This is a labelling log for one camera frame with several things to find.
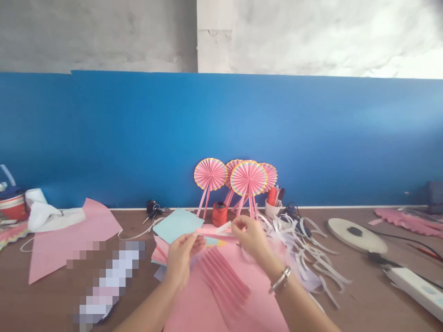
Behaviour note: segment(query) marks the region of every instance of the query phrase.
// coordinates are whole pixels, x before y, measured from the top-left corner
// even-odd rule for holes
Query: power strip
[[[443,293],[441,291],[407,268],[393,267],[389,270],[384,270],[384,272],[398,288],[405,291],[443,322]]]

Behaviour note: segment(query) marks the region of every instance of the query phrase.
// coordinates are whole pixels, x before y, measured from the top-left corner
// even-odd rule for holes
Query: pink paper fan
[[[277,170],[271,164],[260,163],[260,165],[263,166],[266,175],[268,176],[268,182],[264,188],[264,192],[268,192],[277,183]]]
[[[236,160],[231,160],[230,162],[228,162],[226,164],[226,170],[227,170],[227,178],[228,181],[226,181],[225,185],[229,188],[229,192],[226,195],[225,198],[225,205],[229,208],[229,205],[231,205],[231,200],[232,200],[232,196],[234,195],[234,190],[231,188],[231,173],[232,170],[239,164],[241,163],[243,160],[241,159],[236,159]]]
[[[8,243],[16,242],[19,238],[28,235],[28,222],[22,222],[0,231],[0,250]]]
[[[237,209],[237,216],[240,215],[241,208],[245,202],[245,196],[249,198],[251,218],[253,210],[255,210],[255,215],[258,215],[254,196],[263,192],[267,182],[268,176],[265,169],[256,161],[243,161],[233,169],[231,187],[238,195],[242,196]]]
[[[206,210],[208,208],[209,193],[213,190],[220,189],[227,180],[227,170],[225,164],[215,158],[206,158],[198,163],[194,171],[194,180],[197,185],[204,190],[200,206],[197,211],[197,216],[200,215],[202,209],[204,196],[206,192],[206,206],[204,208],[203,219],[206,218]]]

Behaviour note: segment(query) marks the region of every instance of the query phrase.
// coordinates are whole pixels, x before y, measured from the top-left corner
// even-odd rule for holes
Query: right hand
[[[258,220],[254,220],[246,215],[241,215],[232,221],[231,230],[240,241],[242,247],[259,265],[261,265],[269,255],[272,255],[266,234]]]

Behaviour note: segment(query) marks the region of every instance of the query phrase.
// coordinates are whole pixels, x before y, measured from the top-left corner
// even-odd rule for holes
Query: white wall
[[[199,72],[443,78],[441,0],[197,0]]]
[[[197,71],[195,0],[2,0],[0,71]]]

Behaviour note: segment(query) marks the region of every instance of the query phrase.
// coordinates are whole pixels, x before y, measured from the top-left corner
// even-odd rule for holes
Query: tape roll
[[[340,241],[354,249],[379,254],[388,252],[388,246],[381,238],[349,220],[331,218],[328,220],[328,227]]]

